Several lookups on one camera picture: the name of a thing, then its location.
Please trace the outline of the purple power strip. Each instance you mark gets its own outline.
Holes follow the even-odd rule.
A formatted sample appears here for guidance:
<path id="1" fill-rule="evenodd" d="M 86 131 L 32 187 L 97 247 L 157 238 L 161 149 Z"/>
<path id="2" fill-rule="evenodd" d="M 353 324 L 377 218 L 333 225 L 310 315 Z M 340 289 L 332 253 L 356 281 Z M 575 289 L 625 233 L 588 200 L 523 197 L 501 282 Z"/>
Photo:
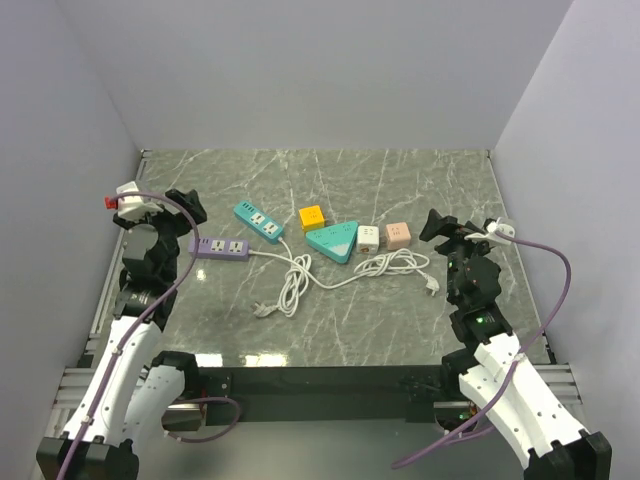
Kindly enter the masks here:
<path id="1" fill-rule="evenodd" d="M 198 242 L 190 242 L 188 252 L 198 259 L 247 261 L 249 243 L 242 239 L 201 237 Z"/>

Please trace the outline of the yellow cube socket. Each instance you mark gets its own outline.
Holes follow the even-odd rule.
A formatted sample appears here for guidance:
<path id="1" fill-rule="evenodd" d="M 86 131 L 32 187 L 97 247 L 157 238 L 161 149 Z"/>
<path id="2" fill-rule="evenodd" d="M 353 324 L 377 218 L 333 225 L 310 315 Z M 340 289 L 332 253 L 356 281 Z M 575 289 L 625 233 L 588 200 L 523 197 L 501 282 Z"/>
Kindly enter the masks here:
<path id="1" fill-rule="evenodd" d="M 319 205 L 303 207 L 298 211 L 298 213 L 301 229 L 304 233 L 318 230 L 326 226 L 326 220 Z"/>

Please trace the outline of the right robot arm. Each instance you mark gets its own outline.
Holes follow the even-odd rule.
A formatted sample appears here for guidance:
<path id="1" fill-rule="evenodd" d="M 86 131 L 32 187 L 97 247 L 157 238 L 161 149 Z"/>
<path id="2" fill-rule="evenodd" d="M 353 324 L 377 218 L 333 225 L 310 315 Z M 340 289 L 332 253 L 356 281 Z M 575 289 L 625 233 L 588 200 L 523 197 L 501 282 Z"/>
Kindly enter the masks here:
<path id="1" fill-rule="evenodd" d="M 418 452 L 424 457 L 445 446 L 497 431 L 518 457 L 526 479 L 606 479 L 612 447 L 601 432 L 590 432 L 561 403 L 527 357 L 501 313 L 501 269 L 489 259 L 496 245 L 515 242 L 505 219 L 482 227 L 461 224 L 430 210 L 419 238 L 447 258 L 446 300 L 454 306 L 451 324 L 463 349 L 445 356 L 439 387 L 452 399 L 465 397 L 476 412 L 442 439 Z"/>

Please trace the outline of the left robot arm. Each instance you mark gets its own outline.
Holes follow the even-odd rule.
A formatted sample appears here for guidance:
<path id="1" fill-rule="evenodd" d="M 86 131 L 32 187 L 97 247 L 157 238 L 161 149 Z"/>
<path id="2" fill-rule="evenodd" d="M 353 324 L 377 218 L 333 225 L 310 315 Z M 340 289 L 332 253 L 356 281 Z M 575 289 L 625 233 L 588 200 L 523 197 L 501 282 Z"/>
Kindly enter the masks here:
<path id="1" fill-rule="evenodd" d="M 61 434 L 37 449 L 46 479 L 136 478 L 168 407 L 193 399 L 201 386 L 194 355 L 153 353 L 188 276 L 178 270 L 179 240 L 197 236 L 207 220 L 198 193 L 147 193 L 130 182 L 105 204 L 125 232 L 113 320 L 79 406 Z"/>

